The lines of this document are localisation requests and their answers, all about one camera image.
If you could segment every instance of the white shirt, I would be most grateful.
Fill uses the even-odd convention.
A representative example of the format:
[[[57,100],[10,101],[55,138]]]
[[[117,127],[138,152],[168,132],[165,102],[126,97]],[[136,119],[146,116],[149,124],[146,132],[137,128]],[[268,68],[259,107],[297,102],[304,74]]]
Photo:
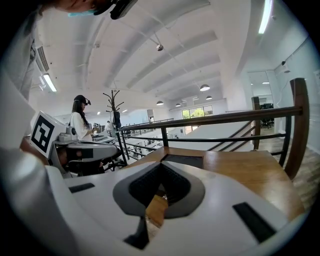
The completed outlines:
[[[87,134],[88,129],[85,126],[85,122],[82,119],[81,115],[78,112],[73,112],[71,115],[70,126],[74,127],[76,135],[78,136],[79,141],[88,141],[92,142],[91,134]]]
[[[113,124],[112,124],[112,123],[106,123],[106,129],[107,129],[108,131],[112,131],[112,130],[114,129]]]

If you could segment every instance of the window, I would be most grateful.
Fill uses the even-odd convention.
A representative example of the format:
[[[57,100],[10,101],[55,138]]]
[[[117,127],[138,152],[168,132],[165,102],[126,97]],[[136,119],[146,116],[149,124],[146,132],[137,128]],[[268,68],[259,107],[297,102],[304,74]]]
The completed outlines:
[[[182,118],[183,119],[209,117],[209,116],[213,116],[213,115],[214,115],[214,113],[213,113],[211,105],[182,110]],[[198,126],[185,126],[184,133],[188,134],[197,128],[198,128]]]
[[[209,117],[209,116],[213,116],[214,113],[212,111],[212,106],[205,106],[203,107],[203,110],[204,110],[204,116],[205,117]]]
[[[191,118],[200,118],[205,116],[203,107],[189,109],[189,112]]]
[[[188,110],[182,110],[182,118],[183,119],[189,119],[190,118],[190,112]]]
[[[211,105],[182,110],[183,119],[209,117],[213,115],[214,113]]]

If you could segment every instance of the wooden handrail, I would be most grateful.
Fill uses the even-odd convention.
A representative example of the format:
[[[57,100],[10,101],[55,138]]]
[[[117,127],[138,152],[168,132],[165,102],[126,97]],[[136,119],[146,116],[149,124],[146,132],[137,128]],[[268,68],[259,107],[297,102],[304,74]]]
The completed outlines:
[[[288,161],[285,165],[285,172],[290,179],[293,179],[300,168],[302,159],[307,147],[309,134],[309,99],[307,85],[304,78],[296,78],[290,81],[293,94],[293,103],[297,108],[302,108],[302,115],[294,118],[294,132],[291,144],[291,150]]]
[[[252,100],[252,109],[254,111],[260,110],[259,97],[258,96],[252,97],[251,100]],[[260,132],[261,132],[261,120],[260,119],[254,120],[254,126],[255,126],[255,130],[253,132],[253,135],[254,136],[260,135]],[[258,150],[259,149],[259,143],[260,143],[259,140],[255,140],[253,142],[253,149],[254,150]]]
[[[127,126],[126,128],[119,129],[124,130],[139,130],[139,129],[156,129],[156,128],[169,128],[169,127],[184,127],[184,126],[201,126],[201,125],[214,125],[224,123],[234,123],[243,121],[254,121],[257,119],[265,118],[282,118],[287,116],[299,116],[302,115],[302,107],[290,106],[283,108],[261,109],[251,110],[246,112],[217,114],[213,116],[196,117],[190,119],[180,119],[168,122],[151,123],[145,125]]]
[[[244,126],[242,126],[239,130],[237,130],[235,133],[231,134],[231,135],[229,136],[229,138],[232,138],[232,137],[236,136],[238,133],[240,133],[244,128],[246,128],[246,127],[247,127],[248,125],[250,125],[251,123],[252,123],[252,121],[247,122],[247,123],[246,123]],[[225,143],[225,142],[220,142],[220,143],[218,143],[217,145],[209,148],[207,151],[214,150],[214,149],[220,147],[223,143]]]

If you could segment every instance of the air vent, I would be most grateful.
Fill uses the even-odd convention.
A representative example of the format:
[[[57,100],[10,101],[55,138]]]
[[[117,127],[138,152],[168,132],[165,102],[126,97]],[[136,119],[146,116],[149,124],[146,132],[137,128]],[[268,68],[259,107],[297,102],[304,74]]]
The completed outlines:
[[[38,54],[39,54],[39,57],[40,57],[42,66],[43,66],[43,68],[44,68],[44,71],[47,72],[47,71],[49,70],[49,66],[48,66],[48,63],[47,63],[47,60],[46,60],[44,48],[41,46],[41,47],[39,47],[37,50],[38,50]]]

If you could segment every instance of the woman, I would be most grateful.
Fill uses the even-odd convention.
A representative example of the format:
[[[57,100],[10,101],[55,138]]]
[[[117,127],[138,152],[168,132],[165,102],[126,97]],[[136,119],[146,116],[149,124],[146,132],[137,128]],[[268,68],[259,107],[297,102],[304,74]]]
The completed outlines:
[[[78,95],[74,98],[70,126],[75,128],[79,141],[92,142],[91,134],[98,131],[98,128],[90,129],[84,113],[86,105],[88,104],[83,95]]]

